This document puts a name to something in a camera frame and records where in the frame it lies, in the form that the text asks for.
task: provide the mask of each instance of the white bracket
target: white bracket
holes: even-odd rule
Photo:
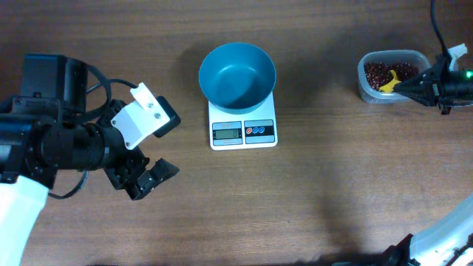
[[[449,70],[456,71],[458,70],[458,63],[457,60],[465,55],[468,52],[465,44],[457,45],[456,47],[452,47],[449,49],[449,54],[452,57],[452,62],[450,62]]]
[[[112,126],[120,131],[128,150],[171,120],[144,83],[130,92],[135,101],[123,107],[112,119]]]

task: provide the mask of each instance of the red beans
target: red beans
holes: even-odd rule
[[[368,84],[375,90],[392,81],[393,76],[390,70],[394,70],[399,81],[407,81],[419,74],[419,68],[408,63],[397,63],[393,65],[385,63],[368,63],[364,65]]]

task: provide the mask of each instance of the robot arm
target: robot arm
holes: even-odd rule
[[[88,69],[109,87],[93,66],[62,55],[28,55],[21,95],[0,105],[0,265],[19,265],[58,170],[102,168],[132,200],[179,171],[164,159],[147,171],[149,158],[137,147],[180,124],[167,100],[141,83],[132,86],[134,102],[110,100],[107,89],[107,102],[85,112]]]

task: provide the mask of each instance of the digital kitchen scale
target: digital kitchen scale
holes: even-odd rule
[[[231,115],[208,102],[210,146],[215,151],[274,147],[278,143],[273,93],[256,110]]]

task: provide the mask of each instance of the scale display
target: scale display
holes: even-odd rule
[[[238,138],[239,130],[238,129],[224,129],[215,131],[215,140],[226,140],[231,138]]]

